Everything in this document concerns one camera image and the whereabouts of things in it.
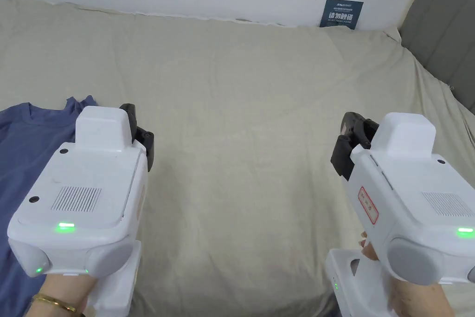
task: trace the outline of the grey upholstered headboard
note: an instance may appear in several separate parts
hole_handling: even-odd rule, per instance
[[[402,45],[475,114],[475,0],[414,0]]]

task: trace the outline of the blue sign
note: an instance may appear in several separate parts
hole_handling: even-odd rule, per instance
[[[362,8],[362,1],[327,0],[320,27],[348,26],[354,30]]]

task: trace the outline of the blue t-shirt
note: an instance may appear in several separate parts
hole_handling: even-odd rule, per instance
[[[79,113],[96,105],[88,96],[70,98],[63,110],[45,110],[22,103],[0,112],[0,311],[23,316],[45,276],[28,277],[10,246],[6,230],[11,217],[28,194],[46,163],[64,142],[74,142]]]

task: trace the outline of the white plastic body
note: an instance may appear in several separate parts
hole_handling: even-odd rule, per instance
[[[92,295],[98,313],[125,316],[141,256],[135,238],[147,178],[146,151],[132,143],[125,111],[84,108],[76,143],[53,154],[8,225],[8,241],[27,275],[100,277]],[[39,200],[31,202],[34,196]]]
[[[358,145],[352,151],[354,168],[350,180],[343,179],[345,190],[380,261],[358,251],[329,253],[326,270],[330,280],[338,281],[334,291],[343,317],[392,316],[388,277],[404,280],[388,256],[395,239],[441,256],[441,283],[469,282],[475,235],[461,236],[458,229],[475,228],[475,190],[445,159],[432,154],[435,135],[423,116],[391,113],[381,122],[371,150]],[[360,261],[353,275],[349,264],[355,259]]]

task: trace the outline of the bed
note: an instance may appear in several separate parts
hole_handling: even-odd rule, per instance
[[[330,163],[345,112],[424,114],[475,186],[474,13],[415,0],[352,32],[0,0],[0,103],[91,94],[155,133],[131,316],[328,316],[325,257],[361,233]],[[473,315],[474,286],[446,291]]]

